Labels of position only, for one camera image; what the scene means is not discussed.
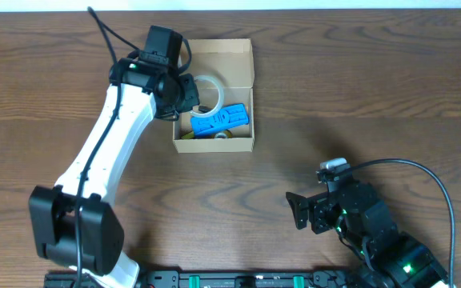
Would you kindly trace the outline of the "brown cardboard box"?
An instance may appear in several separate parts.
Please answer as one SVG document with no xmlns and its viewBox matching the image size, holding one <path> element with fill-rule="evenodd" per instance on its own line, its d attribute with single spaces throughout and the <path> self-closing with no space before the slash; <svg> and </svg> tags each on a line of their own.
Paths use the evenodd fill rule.
<svg viewBox="0 0 461 288">
<path fill-rule="evenodd" d="M 180 154 L 251 152 L 255 141 L 253 85 L 255 80 L 251 40 L 242 39 L 190 39 L 191 64 L 187 72 L 195 78 L 200 105 L 210 111 L 201 113 L 198 106 L 185 113 L 174 123 L 173 143 Z M 233 138 L 205 137 L 183 140 L 184 134 L 193 132 L 193 117 L 209 118 L 225 106 L 242 103 L 250 119 L 247 125 L 229 129 Z"/>
</svg>

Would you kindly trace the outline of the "yellow tape roll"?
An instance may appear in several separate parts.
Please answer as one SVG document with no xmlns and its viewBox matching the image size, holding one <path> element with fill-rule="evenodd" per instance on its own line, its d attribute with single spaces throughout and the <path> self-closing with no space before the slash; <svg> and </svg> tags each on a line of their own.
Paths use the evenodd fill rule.
<svg viewBox="0 0 461 288">
<path fill-rule="evenodd" d="M 229 139 L 233 138 L 233 134 L 229 130 L 220 131 L 214 134 L 213 139 Z"/>
</svg>

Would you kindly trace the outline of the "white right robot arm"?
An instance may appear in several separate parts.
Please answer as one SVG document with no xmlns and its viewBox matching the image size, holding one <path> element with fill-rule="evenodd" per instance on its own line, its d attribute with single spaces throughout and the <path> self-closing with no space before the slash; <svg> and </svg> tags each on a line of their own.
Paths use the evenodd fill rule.
<svg viewBox="0 0 461 288">
<path fill-rule="evenodd" d="M 449 287 L 449 274 L 432 252 L 399 230 L 387 204 L 367 183 L 329 184 L 312 197 L 287 192 L 296 227 L 333 230 L 362 265 L 345 272 L 341 287 Z"/>
</svg>

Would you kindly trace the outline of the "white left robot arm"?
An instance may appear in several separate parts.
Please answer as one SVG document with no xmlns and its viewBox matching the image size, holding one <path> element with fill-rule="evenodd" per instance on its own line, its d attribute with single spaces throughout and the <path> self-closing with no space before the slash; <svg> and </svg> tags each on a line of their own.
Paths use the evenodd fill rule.
<svg viewBox="0 0 461 288">
<path fill-rule="evenodd" d="M 180 52 L 188 41 L 152 26 L 143 49 L 115 59 L 101 114 L 82 149 L 52 187 L 36 186 L 28 207 L 37 255 L 101 287 L 134 287 L 139 264 L 123 251 L 114 210 L 120 178 L 142 132 L 155 119 L 176 121 L 199 104 Z"/>
</svg>

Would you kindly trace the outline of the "yellow highlighter blue caps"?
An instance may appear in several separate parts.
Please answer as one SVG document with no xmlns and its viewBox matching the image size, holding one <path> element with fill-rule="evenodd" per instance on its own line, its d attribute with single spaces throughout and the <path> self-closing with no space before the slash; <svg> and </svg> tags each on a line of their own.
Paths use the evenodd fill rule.
<svg viewBox="0 0 461 288">
<path fill-rule="evenodd" d="M 195 138 L 194 132 L 190 132 L 190 133 L 184 134 L 184 135 L 181 137 L 181 139 L 183 139 L 183 140 L 194 139 L 194 138 Z"/>
</svg>

